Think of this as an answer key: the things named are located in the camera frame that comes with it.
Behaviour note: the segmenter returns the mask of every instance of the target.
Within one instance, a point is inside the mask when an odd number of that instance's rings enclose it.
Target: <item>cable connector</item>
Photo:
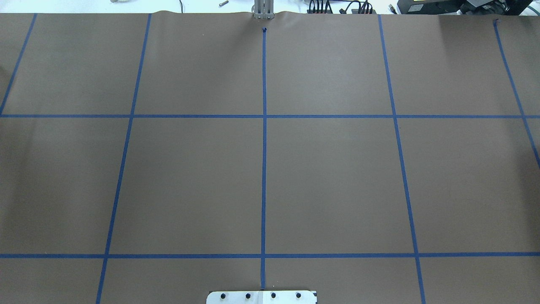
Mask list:
[[[392,14],[395,14],[395,15],[397,15],[397,11],[396,11],[396,9],[394,8],[394,6],[393,6],[393,5],[391,5],[391,4],[390,4],[390,5],[388,5],[388,8],[389,8],[389,9],[390,9],[390,11],[392,12]]]

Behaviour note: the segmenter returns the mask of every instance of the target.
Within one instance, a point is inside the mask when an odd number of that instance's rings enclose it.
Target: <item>blue grid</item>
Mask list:
[[[101,294],[103,291],[103,285],[105,281],[107,262],[109,259],[260,259],[261,261],[261,289],[265,288],[265,259],[349,259],[349,258],[414,258],[416,261],[416,270],[418,276],[418,286],[420,289],[421,301],[424,304],[426,302],[422,272],[420,265],[420,258],[430,257],[501,257],[501,256],[540,256],[540,252],[462,252],[462,253],[421,253],[418,250],[416,233],[414,228],[413,210],[410,204],[409,189],[407,183],[406,166],[403,159],[403,151],[401,147],[401,139],[399,132],[398,119],[402,118],[480,118],[480,119],[521,119],[527,131],[527,135],[532,147],[532,151],[536,158],[538,167],[540,168],[540,157],[537,148],[532,137],[527,119],[539,119],[540,115],[526,115],[524,113],[521,100],[514,83],[510,68],[507,63],[504,49],[502,46],[501,38],[498,32],[497,23],[495,20],[494,31],[501,52],[501,58],[506,68],[510,85],[514,92],[517,105],[519,107],[520,115],[399,115],[396,113],[394,94],[392,90],[392,81],[390,77],[390,68],[388,64],[386,45],[384,42],[384,30],[382,25],[381,16],[378,15],[379,30],[381,36],[381,45],[384,58],[384,67],[386,70],[386,77],[388,83],[388,92],[390,97],[390,104],[392,109],[391,115],[269,115],[267,113],[266,104],[266,35],[267,29],[262,29],[262,100],[263,100],[263,114],[262,115],[183,115],[183,114],[135,114],[135,106],[137,102],[137,94],[139,89],[140,77],[143,70],[144,55],[146,50],[146,43],[148,40],[151,18],[152,15],[148,14],[146,23],[146,31],[143,41],[143,47],[141,51],[141,57],[139,62],[139,69],[137,74],[137,81],[135,90],[133,93],[133,101],[130,114],[113,114],[113,115],[101,115],[101,114],[3,114],[5,104],[8,100],[9,92],[13,81],[16,77],[17,70],[21,59],[24,54],[24,50],[28,44],[33,26],[36,22],[37,14],[34,14],[32,22],[26,34],[22,49],[19,53],[15,68],[11,75],[6,93],[0,105],[0,117],[1,118],[129,118],[128,128],[126,132],[126,139],[124,143],[124,150],[122,154],[120,171],[118,175],[118,182],[116,187],[116,193],[114,196],[114,203],[112,208],[111,220],[109,225],[109,231],[107,234],[107,242],[105,246],[104,254],[0,254],[0,259],[103,259],[102,272],[99,280],[98,293],[96,297],[96,303],[100,303]],[[131,127],[133,119],[135,118],[261,118],[263,120],[263,143],[262,143],[262,197],[261,197],[261,253],[260,254],[110,254],[111,239],[114,229],[114,220],[116,218],[116,211],[118,207],[118,199],[120,195],[120,189],[122,187],[122,178],[124,173],[124,166],[127,156],[127,149],[129,146],[129,140],[131,135]],[[267,138],[267,120],[268,119],[287,119],[287,118],[392,118],[394,121],[394,129],[396,135],[397,149],[399,152],[401,173],[403,178],[403,187],[406,196],[407,210],[409,216],[409,225],[411,231],[411,239],[413,242],[413,253],[335,253],[335,254],[267,254],[266,253],[266,138]]]

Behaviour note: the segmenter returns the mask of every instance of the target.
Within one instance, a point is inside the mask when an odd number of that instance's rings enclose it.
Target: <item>white bracket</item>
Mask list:
[[[253,17],[255,19],[274,19],[274,0],[255,0]]]
[[[308,290],[262,290],[211,292],[206,304],[317,304],[317,292]]]

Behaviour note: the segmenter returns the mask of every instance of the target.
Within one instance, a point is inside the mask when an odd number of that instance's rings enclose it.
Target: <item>white background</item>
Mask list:
[[[182,0],[186,13],[240,12],[251,11],[254,0],[229,0],[220,8],[224,0]],[[292,11],[305,13],[309,0],[274,0],[274,12]],[[371,0],[378,14],[391,14],[388,5],[397,9],[397,0]],[[332,2],[334,13],[345,8],[347,3]],[[540,3],[533,2],[540,11]],[[178,0],[0,0],[0,12],[44,12],[44,13],[151,13],[160,10],[180,12]],[[536,15],[526,9],[522,15]]]

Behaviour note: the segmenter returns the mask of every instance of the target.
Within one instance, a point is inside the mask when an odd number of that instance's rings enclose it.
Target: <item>vertical blue line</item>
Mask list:
[[[139,70],[137,72],[137,81],[135,83],[135,90],[133,92],[133,101],[131,103],[131,115],[129,123],[127,124],[126,140],[124,142],[124,151],[122,152],[122,161],[120,163],[120,172],[118,173],[118,182],[116,184],[116,193],[114,195],[114,203],[112,206],[111,221],[109,223],[109,232],[107,233],[107,243],[105,245],[105,258],[103,259],[102,272],[99,277],[98,293],[96,296],[96,304],[101,302],[101,295],[103,291],[103,283],[105,282],[105,273],[107,271],[107,262],[109,260],[109,251],[111,249],[112,232],[114,229],[114,220],[116,218],[116,210],[118,208],[118,199],[120,197],[120,189],[122,187],[122,178],[124,177],[124,167],[126,165],[127,148],[130,142],[131,126],[133,125],[133,116],[135,115],[135,105],[137,103],[137,93],[139,92],[140,76],[143,72],[144,54],[146,52],[146,42],[148,41],[148,32],[150,30],[150,21],[152,14],[148,14],[146,21],[146,31],[143,40],[143,49],[140,54]]]
[[[409,184],[407,183],[407,172],[405,171],[405,161],[403,159],[403,149],[401,147],[400,129],[397,124],[396,106],[394,102],[394,91],[392,89],[392,81],[390,79],[390,68],[388,66],[388,56],[386,54],[386,44],[384,43],[384,31],[382,28],[381,15],[379,18],[379,31],[381,33],[382,54],[384,58],[384,68],[386,69],[386,81],[388,82],[388,93],[390,95],[390,105],[392,107],[392,116],[394,118],[394,130],[396,132],[397,151],[400,156],[401,176],[403,178],[403,189],[405,190],[405,199],[407,201],[407,212],[409,214],[410,234],[413,239],[413,249],[416,261],[416,274],[418,276],[418,286],[420,288],[420,299],[422,304],[426,304],[426,296],[424,294],[424,283],[422,279],[422,269],[420,267],[420,255],[418,254],[418,243],[416,242],[416,230],[414,228],[413,208],[410,204]]]
[[[510,80],[510,84],[512,85],[512,91],[514,91],[514,96],[516,97],[517,106],[519,108],[519,112],[521,113],[521,119],[523,120],[523,124],[525,125],[525,130],[527,131],[527,136],[529,137],[529,142],[531,143],[531,146],[532,146],[532,152],[535,154],[536,164],[538,165],[538,168],[540,168],[540,157],[538,156],[538,150],[536,149],[535,141],[532,138],[531,129],[529,128],[529,123],[527,122],[525,111],[523,110],[523,106],[521,105],[521,100],[519,99],[519,95],[517,93],[516,84],[514,83],[514,78],[512,77],[512,73],[510,72],[510,67],[508,66],[508,62],[506,60],[506,55],[504,54],[503,44],[501,42],[501,37],[499,36],[499,29],[497,28],[498,20],[499,19],[495,19],[493,21],[493,28],[495,29],[495,36],[497,37],[499,51],[501,51],[501,57],[503,58],[504,67],[507,70],[508,79]]]
[[[19,64],[21,63],[21,59],[23,58],[24,50],[26,49],[26,45],[28,44],[28,40],[30,39],[30,34],[32,33],[33,26],[36,23],[36,18],[37,18],[37,14],[34,14],[32,18],[32,22],[30,23],[30,27],[28,28],[28,32],[26,33],[26,38],[24,39],[23,47],[21,48],[21,52],[19,53],[19,57],[17,58],[17,62],[15,63],[15,68],[13,69],[13,73],[11,73],[11,78],[9,79],[8,87],[5,90],[4,99],[2,100],[2,105],[0,105],[0,115],[4,111],[5,103],[8,101],[9,91],[11,90],[11,86],[13,85],[13,81],[15,80],[17,70],[19,69]]]
[[[266,286],[266,28],[262,28],[262,198],[261,198],[261,289]]]

